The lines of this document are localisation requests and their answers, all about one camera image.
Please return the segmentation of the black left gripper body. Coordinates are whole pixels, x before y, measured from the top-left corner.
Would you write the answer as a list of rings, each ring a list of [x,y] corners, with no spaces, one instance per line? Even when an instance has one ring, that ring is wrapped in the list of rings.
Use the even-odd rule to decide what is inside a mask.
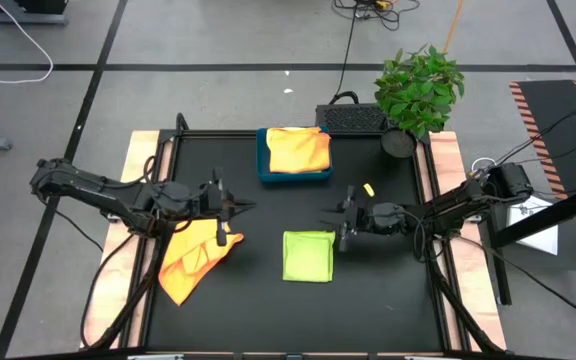
[[[199,187],[197,216],[204,219],[227,221],[229,210],[226,206],[226,192],[221,180],[213,180]]]

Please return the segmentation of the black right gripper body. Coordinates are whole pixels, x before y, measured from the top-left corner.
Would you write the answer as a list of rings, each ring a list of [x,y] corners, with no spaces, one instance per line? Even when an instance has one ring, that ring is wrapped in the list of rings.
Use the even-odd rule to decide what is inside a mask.
[[[346,209],[346,228],[350,232],[370,232],[371,217],[368,210],[351,201]]]

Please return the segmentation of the green microfiber towel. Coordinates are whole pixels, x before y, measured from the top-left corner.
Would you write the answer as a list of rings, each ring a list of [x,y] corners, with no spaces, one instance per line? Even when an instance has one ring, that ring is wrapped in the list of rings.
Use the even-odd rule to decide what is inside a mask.
[[[331,282],[335,238],[335,233],[328,231],[285,231],[282,279],[293,282]]]

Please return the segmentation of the orange microfiber towel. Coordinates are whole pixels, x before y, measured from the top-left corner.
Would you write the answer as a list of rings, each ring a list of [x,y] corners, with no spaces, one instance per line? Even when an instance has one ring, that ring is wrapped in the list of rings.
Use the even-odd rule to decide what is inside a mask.
[[[227,233],[226,245],[216,240],[217,221],[193,221],[188,228],[174,233],[164,254],[158,280],[169,298],[181,306],[201,279],[235,244],[244,240],[242,233]]]
[[[330,141],[320,127],[269,128],[269,170],[287,174],[327,170],[332,165]]]

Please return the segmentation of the blue plastic bin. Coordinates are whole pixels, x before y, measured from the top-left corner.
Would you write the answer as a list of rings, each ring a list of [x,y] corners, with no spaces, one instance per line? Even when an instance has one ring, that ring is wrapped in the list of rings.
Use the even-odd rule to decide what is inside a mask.
[[[334,169],[331,167],[322,172],[309,172],[300,174],[272,173],[269,170],[269,149],[266,144],[266,132],[269,128],[260,128],[256,133],[256,171],[259,179],[265,183],[308,182],[324,180],[330,177]]]

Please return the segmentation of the black plant pot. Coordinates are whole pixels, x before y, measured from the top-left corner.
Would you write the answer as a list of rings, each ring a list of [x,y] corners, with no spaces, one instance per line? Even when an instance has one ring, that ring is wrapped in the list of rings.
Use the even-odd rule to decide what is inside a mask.
[[[386,130],[380,138],[382,150],[394,158],[408,158],[416,149],[416,139],[400,129],[391,128]]]

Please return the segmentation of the black perforated box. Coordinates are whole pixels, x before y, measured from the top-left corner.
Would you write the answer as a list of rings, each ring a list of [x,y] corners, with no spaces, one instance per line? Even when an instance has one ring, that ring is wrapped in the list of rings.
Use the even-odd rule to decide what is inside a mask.
[[[315,124],[332,132],[382,132],[387,119],[376,104],[318,105]]]

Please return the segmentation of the light wooden side board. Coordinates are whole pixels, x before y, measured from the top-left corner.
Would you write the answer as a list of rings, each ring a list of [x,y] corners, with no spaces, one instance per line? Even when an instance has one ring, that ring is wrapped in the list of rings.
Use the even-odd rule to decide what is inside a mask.
[[[426,201],[461,184],[466,179],[462,157],[453,132],[432,133],[430,143],[420,143],[416,155]],[[478,326],[490,340],[504,349],[506,342],[497,309],[485,251],[479,247],[478,225],[466,222],[461,236],[450,241],[437,260],[449,283]]]
[[[159,133],[135,131],[132,133],[123,165],[121,179],[134,180],[143,174],[144,163],[156,154]],[[123,223],[117,221],[108,227],[102,252],[103,266],[94,279],[90,302],[80,334],[86,343],[97,342],[110,327],[147,272],[155,241],[132,237]]]

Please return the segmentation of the green leafy plant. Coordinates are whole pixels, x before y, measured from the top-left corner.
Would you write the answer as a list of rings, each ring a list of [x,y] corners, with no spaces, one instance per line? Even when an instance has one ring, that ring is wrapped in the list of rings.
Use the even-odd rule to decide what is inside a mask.
[[[420,138],[444,130],[452,107],[464,96],[464,79],[456,61],[423,45],[384,62],[374,97],[391,124]]]

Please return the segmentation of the black vertical stand leg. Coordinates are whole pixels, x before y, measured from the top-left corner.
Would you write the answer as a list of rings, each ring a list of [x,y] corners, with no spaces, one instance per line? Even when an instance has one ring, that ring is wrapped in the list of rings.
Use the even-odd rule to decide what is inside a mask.
[[[496,279],[497,292],[498,292],[498,304],[502,306],[509,306],[512,304],[512,299],[510,295],[510,287],[507,278],[505,262],[499,258],[500,252],[494,247],[495,240],[495,221],[492,218],[488,218],[484,221],[485,229],[487,234],[487,239],[485,240],[486,245],[491,250],[491,257],[494,267],[494,277]]]

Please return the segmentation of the white paper sheet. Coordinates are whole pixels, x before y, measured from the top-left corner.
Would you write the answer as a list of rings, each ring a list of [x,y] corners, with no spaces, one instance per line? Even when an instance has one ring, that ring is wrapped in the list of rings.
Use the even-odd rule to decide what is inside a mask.
[[[523,203],[511,205],[507,210],[507,225],[514,225],[528,217],[545,210],[552,205],[551,202],[542,200],[538,197],[531,196]],[[554,225],[550,228],[542,230],[528,237],[522,238],[517,241],[518,244],[523,246],[548,253],[550,255],[558,255],[558,226]]]

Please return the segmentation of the black diagonal beam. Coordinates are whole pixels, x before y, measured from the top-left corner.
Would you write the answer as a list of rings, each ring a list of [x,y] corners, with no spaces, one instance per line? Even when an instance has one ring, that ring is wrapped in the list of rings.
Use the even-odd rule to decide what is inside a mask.
[[[493,248],[505,247],[576,217],[576,194],[495,233]]]

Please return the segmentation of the hazard-striped black platform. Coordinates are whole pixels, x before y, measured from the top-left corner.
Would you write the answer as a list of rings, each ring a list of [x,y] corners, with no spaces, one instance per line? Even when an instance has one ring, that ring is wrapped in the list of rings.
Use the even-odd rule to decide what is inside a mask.
[[[529,137],[535,140],[512,160],[532,172],[541,197],[576,193],[576,81],[515,81],[509,84]]]

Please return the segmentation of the grey desk foot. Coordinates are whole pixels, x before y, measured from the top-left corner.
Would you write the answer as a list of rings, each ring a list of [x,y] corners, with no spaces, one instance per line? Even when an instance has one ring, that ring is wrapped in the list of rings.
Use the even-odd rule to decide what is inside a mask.
[[[0,0],[0,24],[62,25],[69,0]]]

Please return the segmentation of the black aluminium table frame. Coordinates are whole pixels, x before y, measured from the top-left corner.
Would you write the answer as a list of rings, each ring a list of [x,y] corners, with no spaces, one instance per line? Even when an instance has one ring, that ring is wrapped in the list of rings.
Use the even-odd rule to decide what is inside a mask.
[[[340,203],[353,185],[369,183],[380,202],[425,202],[416,152],[384,153],[372,132],[331,137],[333,171],[318,181],[265,183],[256,171],[256,130],[163,130],[157,162],[162,175],[190,187],[215,167],[238,198],[254,201],[234,217],[244,235],[181,306],[160,286],[147,295],[139,344],[153,351],[229,355],[365,356],[436,353],[470,348],[465,327],[433,285],[428,265],[408,236],[359,234],[334,254],[328,283],[282,279],[285,231],[333,231],[339,220],[322,208]]]

